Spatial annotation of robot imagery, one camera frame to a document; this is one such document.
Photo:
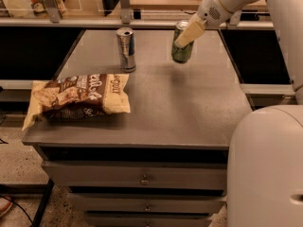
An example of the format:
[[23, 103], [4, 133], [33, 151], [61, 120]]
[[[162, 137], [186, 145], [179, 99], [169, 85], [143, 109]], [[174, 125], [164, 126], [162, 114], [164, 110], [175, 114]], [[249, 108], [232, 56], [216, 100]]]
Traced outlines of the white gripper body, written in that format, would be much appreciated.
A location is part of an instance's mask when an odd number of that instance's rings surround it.
[[206, 26], [217, 27], [229, 20], [243, 7], [258, 0], [202, 0], [197, 12], [189, 19], [204, 23]]

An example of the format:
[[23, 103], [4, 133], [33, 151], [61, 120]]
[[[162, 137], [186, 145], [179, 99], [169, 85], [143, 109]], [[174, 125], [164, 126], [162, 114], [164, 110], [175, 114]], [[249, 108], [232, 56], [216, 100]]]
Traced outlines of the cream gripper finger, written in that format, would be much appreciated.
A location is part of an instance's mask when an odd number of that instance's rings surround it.
[[179, 48], [184, 48], [188, 44], [194, 42], [205, 32], [205, 21], [204, 20], [195, 20], [190, 21], [188, 26], [184, 31], [178, 36], [175, 40], [175, 45]]

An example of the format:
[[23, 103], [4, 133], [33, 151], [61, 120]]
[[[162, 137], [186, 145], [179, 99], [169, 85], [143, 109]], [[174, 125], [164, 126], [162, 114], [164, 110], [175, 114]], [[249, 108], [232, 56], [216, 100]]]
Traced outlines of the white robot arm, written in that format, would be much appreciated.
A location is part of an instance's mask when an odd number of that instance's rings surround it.
[[[202, 0], [183, 47], [258, 0]], [[303, 0], [266, 0], [295, 105], [256, 110], [236, 127], [227, 167], [227, 227], [303, 227]]]

